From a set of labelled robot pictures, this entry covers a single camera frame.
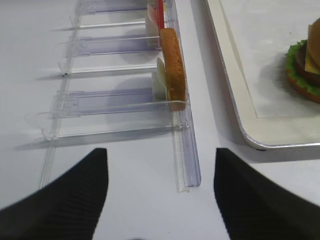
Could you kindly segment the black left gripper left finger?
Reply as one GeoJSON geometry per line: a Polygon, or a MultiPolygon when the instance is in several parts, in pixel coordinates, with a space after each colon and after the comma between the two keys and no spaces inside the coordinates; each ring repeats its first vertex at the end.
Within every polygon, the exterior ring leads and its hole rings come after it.
{"type": "Polygon", "coordinates": [[[2,240],[91,240],[107,198],[108,154],[96,148],[32,195],[0,211],[2,240]]]}

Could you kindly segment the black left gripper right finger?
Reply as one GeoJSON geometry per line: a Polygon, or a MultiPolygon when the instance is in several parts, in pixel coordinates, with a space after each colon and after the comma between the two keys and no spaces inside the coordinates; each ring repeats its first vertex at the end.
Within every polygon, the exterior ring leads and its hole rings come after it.
{"type": "Polygon", "coordinates": [[[213,190],[232,240],[318,240],[320,207],[217,148],[213,190]]]}

